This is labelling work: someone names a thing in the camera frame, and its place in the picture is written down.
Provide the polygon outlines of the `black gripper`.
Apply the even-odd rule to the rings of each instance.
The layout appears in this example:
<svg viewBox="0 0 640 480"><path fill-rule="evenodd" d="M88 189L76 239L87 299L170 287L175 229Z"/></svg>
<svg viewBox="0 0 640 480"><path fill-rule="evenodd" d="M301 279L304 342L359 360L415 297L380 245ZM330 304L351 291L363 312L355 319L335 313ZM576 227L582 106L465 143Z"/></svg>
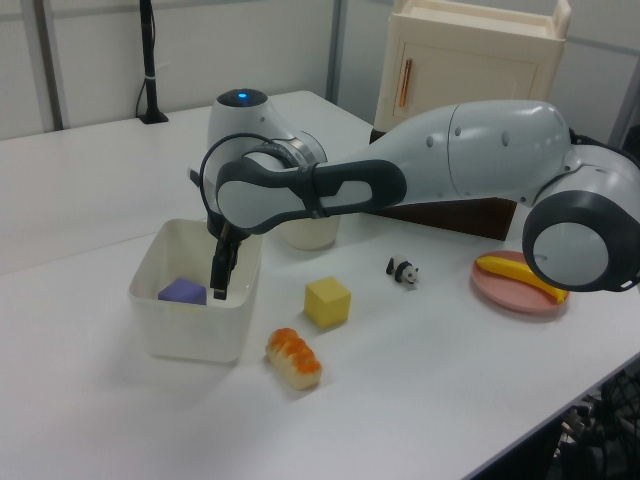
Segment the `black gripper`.
<svg viewBox="0 0 640 480"><path fill-rule="evenodd" d="M250 234L215 212L207 215L207 229L217 242L211 262L210 288L215 299L225 300L232 272L237 265L239 247Z"/></svg>

